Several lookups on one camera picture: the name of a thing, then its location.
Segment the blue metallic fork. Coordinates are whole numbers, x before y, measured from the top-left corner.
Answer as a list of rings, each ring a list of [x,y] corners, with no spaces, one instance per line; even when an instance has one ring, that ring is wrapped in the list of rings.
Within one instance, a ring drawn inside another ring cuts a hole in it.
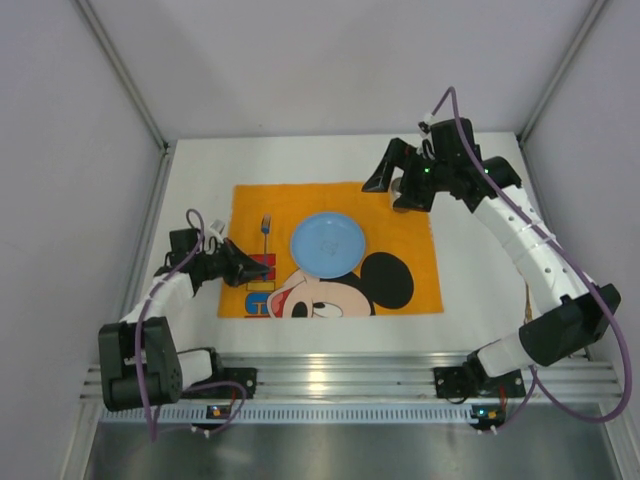
[[[268,237],[271,230],[271,215],[265,214],[261,220],[260,230],[263,236],[263,264],[268,265]]]

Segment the blue plastic plate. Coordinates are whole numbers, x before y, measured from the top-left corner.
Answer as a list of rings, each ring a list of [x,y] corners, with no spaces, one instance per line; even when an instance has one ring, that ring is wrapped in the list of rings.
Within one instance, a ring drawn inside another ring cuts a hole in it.
[[[296,266],[320,279],[338,278],[352,272],[363,260],[366,240],[351,217],[321,212],[304,219],[290,239]]]

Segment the orange cartoon mouse placemat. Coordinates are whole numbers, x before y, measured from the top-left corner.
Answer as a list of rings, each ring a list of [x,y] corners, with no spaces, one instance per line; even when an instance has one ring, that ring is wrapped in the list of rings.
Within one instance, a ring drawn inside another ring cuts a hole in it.
[[[362,228],[366,251],[350,273],[320,279],[300,270],[290,253],[295,228],[307,217],[336,212]],[[436,251],[427,215],[397,213],[386,194],[366,194],[354,182],[238,185],[229,237],[263,263],[265,214],[271,215],[268,266],[260,280],[224,286],[221,318],[347,318],[441,313]]]

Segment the paper cup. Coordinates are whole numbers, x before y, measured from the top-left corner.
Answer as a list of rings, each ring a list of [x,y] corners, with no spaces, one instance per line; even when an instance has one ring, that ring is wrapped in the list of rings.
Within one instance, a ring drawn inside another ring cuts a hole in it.
[[[394,178],[390,185],[390,193],[393,199],[396,199],[401,195],[400,186],[401,186],[401,178],[400,177]]]

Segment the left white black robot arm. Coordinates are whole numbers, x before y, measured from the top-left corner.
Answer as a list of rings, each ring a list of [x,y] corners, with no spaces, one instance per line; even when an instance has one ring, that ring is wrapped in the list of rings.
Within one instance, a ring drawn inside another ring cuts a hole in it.
[[[204,283],[221,279],[231,287],[260,280],[270,267],[245,254],[228,238],[207,246],[195,229],[169,233],[170,250],[150,289],[134,309],[99,330],[99,364],[104,405],[111,412],[173,404],[235,387],[213,347],[178,352],[170,322]]]

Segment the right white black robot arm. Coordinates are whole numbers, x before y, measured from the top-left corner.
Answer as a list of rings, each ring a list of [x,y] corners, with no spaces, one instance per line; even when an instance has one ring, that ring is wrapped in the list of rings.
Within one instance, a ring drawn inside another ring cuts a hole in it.
[[[470,353],[463,364],[469,382],[487,389],[513,371],[550,366],[599,341],[609,327],[602,309],[616,311],[621,302],[616,287],[576,273],[553,248],[555,237],[520,176],[500,156],[482,159],[469,119],[441,121],[427,132],[420,147],[392,139],[363,191],[387,192],[401,169],[394,208],[428,212],[440,192],[462,201],[503,247],[540,312],[515,333]]]

